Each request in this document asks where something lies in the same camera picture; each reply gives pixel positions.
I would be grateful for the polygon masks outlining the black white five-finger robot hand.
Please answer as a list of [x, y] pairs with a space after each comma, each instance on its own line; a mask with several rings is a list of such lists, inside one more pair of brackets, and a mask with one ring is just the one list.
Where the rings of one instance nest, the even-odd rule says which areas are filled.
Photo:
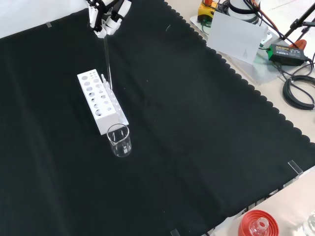
[[98, 38], [113, 35], [131, 8], [131, 0], [87, 0], [89, 26]]

